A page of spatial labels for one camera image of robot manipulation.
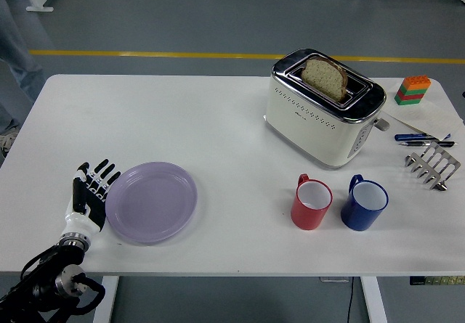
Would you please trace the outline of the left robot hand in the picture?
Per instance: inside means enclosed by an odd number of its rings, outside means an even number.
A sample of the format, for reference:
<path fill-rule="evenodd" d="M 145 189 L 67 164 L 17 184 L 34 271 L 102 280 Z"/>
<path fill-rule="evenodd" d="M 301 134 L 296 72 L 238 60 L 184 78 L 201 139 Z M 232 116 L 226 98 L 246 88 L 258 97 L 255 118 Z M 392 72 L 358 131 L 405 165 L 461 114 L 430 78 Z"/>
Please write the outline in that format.
<path fill-rule="evenodd" d="M 116 165 L 107 158 L 93 168 L 88 162 L 77 168 L 62 234 L 77 233 L 90 238 L 102 231 L 106 219 L 105 202 L 120 175 Z"/>

